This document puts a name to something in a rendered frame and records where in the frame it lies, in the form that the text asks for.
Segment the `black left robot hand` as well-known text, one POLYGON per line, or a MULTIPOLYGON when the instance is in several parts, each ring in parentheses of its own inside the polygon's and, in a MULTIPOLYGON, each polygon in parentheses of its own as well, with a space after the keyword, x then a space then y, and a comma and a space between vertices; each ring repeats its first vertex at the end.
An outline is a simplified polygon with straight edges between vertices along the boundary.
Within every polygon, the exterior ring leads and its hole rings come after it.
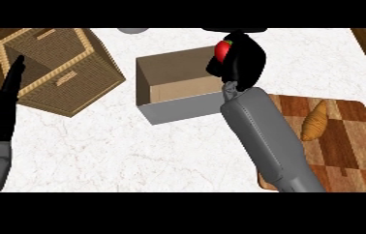
POLYGON ((14 136, 24 69, 24 56, 21 55, 8 71, 0 88, 0 141, 11 141, 14 136))

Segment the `golden brown croissant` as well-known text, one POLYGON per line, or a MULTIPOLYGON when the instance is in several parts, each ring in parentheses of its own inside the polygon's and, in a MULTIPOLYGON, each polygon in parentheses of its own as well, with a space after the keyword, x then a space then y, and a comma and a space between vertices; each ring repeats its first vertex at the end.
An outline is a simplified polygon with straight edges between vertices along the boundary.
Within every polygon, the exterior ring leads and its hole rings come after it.
POLYGON ((312 141, 318 139, 324 135, 327 127, 328 127, 328 105, 327 105, 327 101, 322 100, 305 118, 302 125, 300 139, 303 141, 312 141))

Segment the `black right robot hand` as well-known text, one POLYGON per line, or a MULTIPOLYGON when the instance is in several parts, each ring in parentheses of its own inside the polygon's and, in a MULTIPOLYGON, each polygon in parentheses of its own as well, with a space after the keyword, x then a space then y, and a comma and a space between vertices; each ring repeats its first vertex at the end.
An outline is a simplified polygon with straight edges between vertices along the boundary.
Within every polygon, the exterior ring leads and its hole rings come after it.
POLYGON ((262 76, 266 53, 250 35, 241 31, 232 32, 223 40, 234 42, 225 60, 219 62, 213 55, 206 71, 220 77, 223 83, 237 82, 237 90, 244 92, 256 85, 262 76))

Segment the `grey round object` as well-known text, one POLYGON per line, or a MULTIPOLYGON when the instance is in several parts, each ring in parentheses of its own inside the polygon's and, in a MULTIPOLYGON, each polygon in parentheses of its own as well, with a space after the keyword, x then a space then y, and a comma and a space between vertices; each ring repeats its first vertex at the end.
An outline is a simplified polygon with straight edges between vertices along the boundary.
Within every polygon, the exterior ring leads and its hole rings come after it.
POLYGON ((144 33, 150 28, 117 28, 124 34, 139 34, 144 33))

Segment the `brown wooden object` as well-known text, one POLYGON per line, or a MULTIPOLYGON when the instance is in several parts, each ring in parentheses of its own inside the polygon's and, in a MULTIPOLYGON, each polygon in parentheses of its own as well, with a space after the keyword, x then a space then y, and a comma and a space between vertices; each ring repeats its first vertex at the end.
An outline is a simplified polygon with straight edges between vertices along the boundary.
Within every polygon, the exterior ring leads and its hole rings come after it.
POLYGON ((366 54, 366 28, 352 28, 352 33, 366 54))

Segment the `black round object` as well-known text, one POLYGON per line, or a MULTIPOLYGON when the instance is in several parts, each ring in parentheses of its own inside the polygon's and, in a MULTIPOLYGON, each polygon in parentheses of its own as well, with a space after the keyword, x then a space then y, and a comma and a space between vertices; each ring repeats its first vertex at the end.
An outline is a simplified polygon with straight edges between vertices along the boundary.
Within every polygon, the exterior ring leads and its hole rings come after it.
POLYGON ((232 33, 235 31, 241 31, 243 33, 260 33, 268 30, 268 28, 203 28, 203 29, 220 33, 232 33))

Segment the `brown wicker basket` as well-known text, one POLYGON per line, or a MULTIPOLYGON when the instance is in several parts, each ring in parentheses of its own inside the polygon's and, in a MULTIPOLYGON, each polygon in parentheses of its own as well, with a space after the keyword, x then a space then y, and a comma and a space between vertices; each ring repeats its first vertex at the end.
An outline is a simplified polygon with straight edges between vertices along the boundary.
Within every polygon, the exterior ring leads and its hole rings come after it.
POLYGON ((20 57, 20 104, 55 114, 74 116, 124 82, 88 28, 0 28, 0 84, 20 57))

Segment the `grey cardboard box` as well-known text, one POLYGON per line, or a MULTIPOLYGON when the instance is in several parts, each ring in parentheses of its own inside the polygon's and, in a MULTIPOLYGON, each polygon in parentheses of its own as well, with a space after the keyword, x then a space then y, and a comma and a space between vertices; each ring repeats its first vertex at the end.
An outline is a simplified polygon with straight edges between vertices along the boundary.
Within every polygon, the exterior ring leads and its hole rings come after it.
POLYGON ((153 125, 220 112, 222 80, 207 73, 212 46, 136 58, 136 105, 153 125))

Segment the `checkered wooden cutting board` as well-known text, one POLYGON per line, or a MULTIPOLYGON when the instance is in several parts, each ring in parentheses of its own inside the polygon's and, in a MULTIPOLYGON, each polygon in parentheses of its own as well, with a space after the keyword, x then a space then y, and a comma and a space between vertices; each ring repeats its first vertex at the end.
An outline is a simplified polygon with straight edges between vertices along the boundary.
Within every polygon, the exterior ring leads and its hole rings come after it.
POLYGON ((303 120, 322 101, 328 105, 324 135, 303 142, 309 166, 327 191, 366 191, 366 106, 362 102, 272 95, 297 133, 303 120))

